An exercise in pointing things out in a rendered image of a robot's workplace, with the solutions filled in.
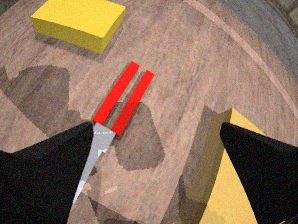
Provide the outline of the yellow panel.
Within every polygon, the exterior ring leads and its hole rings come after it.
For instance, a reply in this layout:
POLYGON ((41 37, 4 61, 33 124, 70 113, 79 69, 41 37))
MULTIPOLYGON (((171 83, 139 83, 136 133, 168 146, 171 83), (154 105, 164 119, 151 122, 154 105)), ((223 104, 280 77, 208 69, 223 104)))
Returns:
POLYGON ((234 108, 213 116, 196 176, 174 224, 257 224, 241 180, 223 148, 222 123, 265 135, 234 108))

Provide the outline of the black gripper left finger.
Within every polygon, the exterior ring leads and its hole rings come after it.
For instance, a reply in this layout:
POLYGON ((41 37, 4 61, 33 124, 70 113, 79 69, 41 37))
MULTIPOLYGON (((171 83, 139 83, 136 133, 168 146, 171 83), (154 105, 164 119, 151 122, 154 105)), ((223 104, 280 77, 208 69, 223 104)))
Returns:
POLYGON ((93 136, 85 121, 19 152, 0 151, 0 190, 28 224, 67 224, 93 136))

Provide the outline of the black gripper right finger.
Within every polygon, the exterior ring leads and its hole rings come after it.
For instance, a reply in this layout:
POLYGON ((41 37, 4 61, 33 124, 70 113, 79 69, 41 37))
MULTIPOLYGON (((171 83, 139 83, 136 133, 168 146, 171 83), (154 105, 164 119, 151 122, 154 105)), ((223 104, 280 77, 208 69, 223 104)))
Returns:
POLYGON ((237 124, 222 123, 220 136, 257 224, 281 224, 298 196, 298 148, 237 124))

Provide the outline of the yellow block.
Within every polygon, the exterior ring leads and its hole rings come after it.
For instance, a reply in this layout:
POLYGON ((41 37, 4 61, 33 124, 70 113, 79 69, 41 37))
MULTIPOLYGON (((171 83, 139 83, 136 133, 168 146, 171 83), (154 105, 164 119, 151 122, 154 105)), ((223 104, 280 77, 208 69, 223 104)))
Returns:
POLYGON ((35 32, 102 53, 126 7, 106 0, 48 0, 31 15, 35 32))

